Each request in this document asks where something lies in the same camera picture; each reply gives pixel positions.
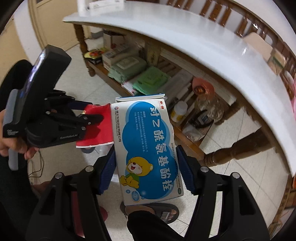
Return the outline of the person's left hand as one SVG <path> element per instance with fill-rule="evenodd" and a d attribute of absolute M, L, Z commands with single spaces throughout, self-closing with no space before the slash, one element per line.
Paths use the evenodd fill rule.
<path fill-rule="evenodd" d="M 0 151 L 1 156 L 7 157 L 9 155 L 9 149 L 16 151 L 17 153 L 24 154 L 25 160 L 29 160 L 39 151 L 37 147 L 28 147 L 24 140 L 21 138 L 4 138 L 3 137 L 3 122 L 6 110 L 1 111 L 1 133 L 0 133 Z"/>

